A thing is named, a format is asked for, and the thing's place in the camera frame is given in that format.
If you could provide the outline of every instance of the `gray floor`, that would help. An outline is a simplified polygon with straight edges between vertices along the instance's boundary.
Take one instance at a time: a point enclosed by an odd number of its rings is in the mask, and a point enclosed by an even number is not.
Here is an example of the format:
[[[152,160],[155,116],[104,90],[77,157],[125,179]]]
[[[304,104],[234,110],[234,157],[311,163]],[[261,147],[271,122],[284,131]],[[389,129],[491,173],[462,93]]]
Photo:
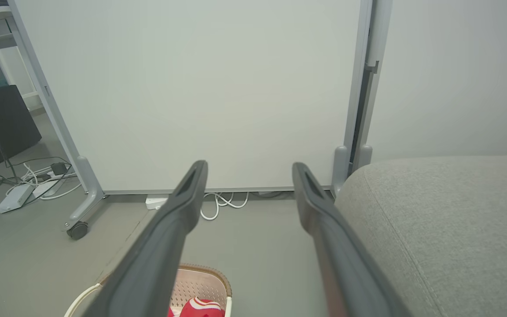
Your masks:
[[[45,114],[35,117],[43,140],[13,162],[62,156]],[[32,162],[33,169],[48,161]],[[25,173],[18,167],[18,173]],[[0,174],[10,171],[0,165]],[[68,181],[60,192],[77,185]],[[1,188],[0,201],[8,187]],[[238,194],[237,200],[243,200]],[[90,232],[72,241],[60,225],[85,198],[83,189],[0,214],[0,316],[62,316],[84,289],[112,271],[153,217],[145,196],[111,196],[88,219]],[[213,202],[205,212],[214,213]],[[298,222],[292,195],[252,197],[242,209],[222,207],[187,237],[182,262],[223,272],[233,289],[235,317],[326,315],[316,254]]]

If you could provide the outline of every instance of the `sofa seam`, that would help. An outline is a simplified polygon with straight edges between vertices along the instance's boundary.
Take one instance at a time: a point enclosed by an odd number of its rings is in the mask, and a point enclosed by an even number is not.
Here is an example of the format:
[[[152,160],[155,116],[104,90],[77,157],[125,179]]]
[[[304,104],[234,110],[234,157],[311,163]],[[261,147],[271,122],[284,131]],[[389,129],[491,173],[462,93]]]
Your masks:
[[[396,227],[394,227],[394,225],[392,224],[392,221],[390,220],[390,218],[386,214],[386,212],[385,212],[384,208],[382,207],[381,203],[378,202],[378,198],[375,195],[375,192],[373,191],[373,189],[371,188],[371,186],[369,185],[369,182],[367,180],[367,169],[363,170],[363,178],[364,178],[364,181],[365,181],[365,185],[367,185],[367,188],[369,189],[369,192],[371,193],[371,196],[373,197],[373,199],[375,199],[375,203],[377,203],[378,208],[382,212],[382,215],[385,217],[385,219],[388,222],[388,224],[390,225],[391,229],[396,234],[396,238],[400,241],[400,244],[402,245],[402,247],[404,249],[404,256],[407,259],[410,260],[410,262],[412,263],[412,265],[414,265],[414,268],[415,268],[416,272],[418,273],[418,276],[420,277],[420,279],[421,279],[421,281],[423,283],[423,285],[421,285],[420,288],[422,289],[422,291],[425,288],[425,291],[427,291],[427,294],[429,295],[430,300],[433,301],[433,303],[435,304],[435,307],[438,309],[440,315],[442,315],[444,317],[447,317],[448,316],[447,313],[445,312],[445,310],[443,309],[443,307],[439,303],[439,298],[437,297],[437,294],[435,293],[435,291],[433,291],[433,288],[431,287],[430,283],[428,282],[428,279],[422,273],[421,267],[418,265],[418,263],[417,263],[417,261],[415,259],[414,254],[412,253],[412,251],[410,251],[410,248],[406,245],[406,243],[404,242],[404,239],[402,239],[402,237],[400,236],[400,233],[398,232],[398,230],[396,229]]]

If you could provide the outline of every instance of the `plastic basket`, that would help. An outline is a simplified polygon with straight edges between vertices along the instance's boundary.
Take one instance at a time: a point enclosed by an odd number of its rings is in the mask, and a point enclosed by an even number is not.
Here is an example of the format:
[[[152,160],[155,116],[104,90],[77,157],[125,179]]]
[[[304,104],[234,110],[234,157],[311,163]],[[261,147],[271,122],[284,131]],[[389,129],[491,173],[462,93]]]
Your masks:
[[[232,310],[230,283],[216,269],[191,264],[179,265],[169,306],[174,313],[181,311],[183,305],[193,297],[216,301],[226,311],[224,316],[230,317]]]

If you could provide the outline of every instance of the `caster wheel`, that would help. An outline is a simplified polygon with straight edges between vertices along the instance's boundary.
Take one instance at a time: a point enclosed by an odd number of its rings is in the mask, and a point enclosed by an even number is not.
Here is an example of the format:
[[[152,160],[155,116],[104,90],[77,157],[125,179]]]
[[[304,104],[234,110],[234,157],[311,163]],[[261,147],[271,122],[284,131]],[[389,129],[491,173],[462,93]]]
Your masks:
[[[66,231],[66,233],[68,233],[72,239],[79,240],[87,234],[88,229],[89,225],[87,222],[77,221],[77,223],[71,229]]]

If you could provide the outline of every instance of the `white wall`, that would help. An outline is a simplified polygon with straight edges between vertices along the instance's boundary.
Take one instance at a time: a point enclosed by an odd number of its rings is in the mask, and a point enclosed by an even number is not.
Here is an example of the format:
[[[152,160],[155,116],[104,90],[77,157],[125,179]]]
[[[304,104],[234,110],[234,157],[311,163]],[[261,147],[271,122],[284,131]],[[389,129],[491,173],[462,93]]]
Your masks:
[[[507,1],[393,2],[366,143],[372,161],[507,155]]]

